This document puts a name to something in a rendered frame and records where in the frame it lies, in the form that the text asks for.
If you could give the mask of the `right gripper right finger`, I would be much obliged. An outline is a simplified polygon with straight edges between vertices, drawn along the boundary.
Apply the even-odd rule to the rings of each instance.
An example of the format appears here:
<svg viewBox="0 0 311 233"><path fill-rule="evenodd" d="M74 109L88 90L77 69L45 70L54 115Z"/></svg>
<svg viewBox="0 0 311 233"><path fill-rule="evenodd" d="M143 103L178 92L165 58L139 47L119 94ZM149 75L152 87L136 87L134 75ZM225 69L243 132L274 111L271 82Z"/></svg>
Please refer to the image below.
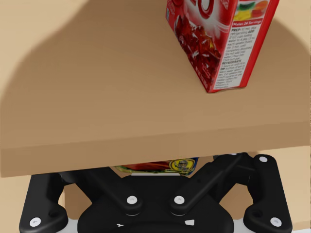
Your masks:
<svg viewBox="0 0 311 233"><path fill-rule="evenodd" d="M248 153L216 156L206 163L169 200L170 211L183 216L204 198L219 203L235 184L245 185L253 203L243 216L255 233L292 233L293 225L274 157Z"/></svg>

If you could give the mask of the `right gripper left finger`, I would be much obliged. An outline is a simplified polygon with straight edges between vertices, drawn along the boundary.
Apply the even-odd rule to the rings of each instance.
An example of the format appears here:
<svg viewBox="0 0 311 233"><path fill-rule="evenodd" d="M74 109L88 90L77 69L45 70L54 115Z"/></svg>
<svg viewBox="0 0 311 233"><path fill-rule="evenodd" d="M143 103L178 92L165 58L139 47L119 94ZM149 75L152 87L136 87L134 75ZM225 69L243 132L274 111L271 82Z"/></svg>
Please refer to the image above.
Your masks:
<svg viewBox="0 0 311 233"><path fill-rule="evenodd" d="M19 232L58 233L65 229L68 214L58 202L64 187L73 183L92 202L106 195L127 215L134 216L142 210L141 197L109 167L35 174L30 179Z"/></svg>

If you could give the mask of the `green and blue rectangular can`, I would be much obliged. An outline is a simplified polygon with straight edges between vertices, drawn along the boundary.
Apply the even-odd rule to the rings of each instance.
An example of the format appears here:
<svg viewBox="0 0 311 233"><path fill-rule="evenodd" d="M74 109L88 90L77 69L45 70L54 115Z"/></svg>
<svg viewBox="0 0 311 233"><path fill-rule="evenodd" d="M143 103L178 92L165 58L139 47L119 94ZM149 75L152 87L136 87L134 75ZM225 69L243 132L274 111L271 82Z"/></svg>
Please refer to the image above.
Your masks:
<svg viewBox="0 0 311 233"><path fill-rule="evenodd" d="M114 166L114 168L125 173L178 173L187 176L195 171L197 162L198 158L193 157L187 159L121 165Z"/></svg>

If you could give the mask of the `pale wooden shelf unit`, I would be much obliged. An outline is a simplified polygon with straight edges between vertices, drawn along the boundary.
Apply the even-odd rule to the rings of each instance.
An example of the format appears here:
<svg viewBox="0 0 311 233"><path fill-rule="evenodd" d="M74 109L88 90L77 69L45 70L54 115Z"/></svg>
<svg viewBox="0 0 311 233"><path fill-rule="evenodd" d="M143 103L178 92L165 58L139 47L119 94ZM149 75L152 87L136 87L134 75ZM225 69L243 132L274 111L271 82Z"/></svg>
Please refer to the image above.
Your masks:
<svg viewBox="0 0 311 233"><path fill-rule="evenodd" d="M208 94L166 0L0 0L0 231L29 176L247 151L277 159L310 226L311 0L280 0L249 83Z"/></svg>

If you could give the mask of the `red carton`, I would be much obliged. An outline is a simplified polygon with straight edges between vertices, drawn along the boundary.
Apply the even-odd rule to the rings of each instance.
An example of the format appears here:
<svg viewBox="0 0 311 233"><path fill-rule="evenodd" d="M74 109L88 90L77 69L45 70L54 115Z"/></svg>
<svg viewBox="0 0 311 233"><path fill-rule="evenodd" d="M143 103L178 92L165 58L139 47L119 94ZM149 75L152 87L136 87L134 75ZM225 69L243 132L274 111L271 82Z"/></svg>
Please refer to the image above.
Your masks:
<svg viewBox="0 0 311 233"><path fill-rule="evenodd" d="M247 86L279 0L167 0L166 19L208 93Z"/></svg>

